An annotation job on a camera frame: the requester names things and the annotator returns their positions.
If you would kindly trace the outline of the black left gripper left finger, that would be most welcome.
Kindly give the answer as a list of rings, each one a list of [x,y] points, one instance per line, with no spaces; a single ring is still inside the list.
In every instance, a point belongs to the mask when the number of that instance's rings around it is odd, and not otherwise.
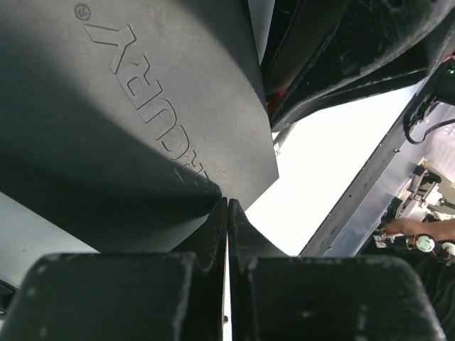
[[[228,203],[167,253],[49,254],[32,265],[2,340],[221,340]]]

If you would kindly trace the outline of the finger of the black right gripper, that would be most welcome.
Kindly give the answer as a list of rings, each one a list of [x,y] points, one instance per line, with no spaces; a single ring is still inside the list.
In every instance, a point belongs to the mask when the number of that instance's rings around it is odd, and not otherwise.
[[[290,85],[340,21],[347,1],[262,1],[261,73],[266,94]]]
[[[419,82],[454,49],[453,1],[347,2],[291,84],[270,94],[272,131]]]

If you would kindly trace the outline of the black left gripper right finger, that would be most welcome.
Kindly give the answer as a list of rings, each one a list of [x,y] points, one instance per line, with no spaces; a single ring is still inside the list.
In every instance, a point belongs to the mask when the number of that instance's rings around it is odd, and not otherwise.
[[[445,340],[422,282],[391,256],[286,255],[227,211],[234,340]]]

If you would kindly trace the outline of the black network switch box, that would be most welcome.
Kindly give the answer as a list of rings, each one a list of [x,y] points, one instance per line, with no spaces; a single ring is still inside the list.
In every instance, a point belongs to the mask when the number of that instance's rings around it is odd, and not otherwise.
[[[246,1],[1,2],[2,193],[98,251],[167,251],[278,177]]]

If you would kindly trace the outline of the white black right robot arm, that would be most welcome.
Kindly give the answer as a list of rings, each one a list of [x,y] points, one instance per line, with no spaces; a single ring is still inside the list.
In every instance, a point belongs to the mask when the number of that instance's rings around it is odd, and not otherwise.
[[[277,1],[261,64],[274,144],[322,109],[417,82],[412,121],[448,102],[453,1]]]

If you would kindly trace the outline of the person's hand in background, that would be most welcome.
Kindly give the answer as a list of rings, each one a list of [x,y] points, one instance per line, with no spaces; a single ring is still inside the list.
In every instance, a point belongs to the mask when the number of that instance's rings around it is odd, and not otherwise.
[[[454,219],[438,222],[419,222],[407,218],[399,218],[385,226],[386,234],[402,233],[404,235],[428,234],[437,242],[454,240]]]

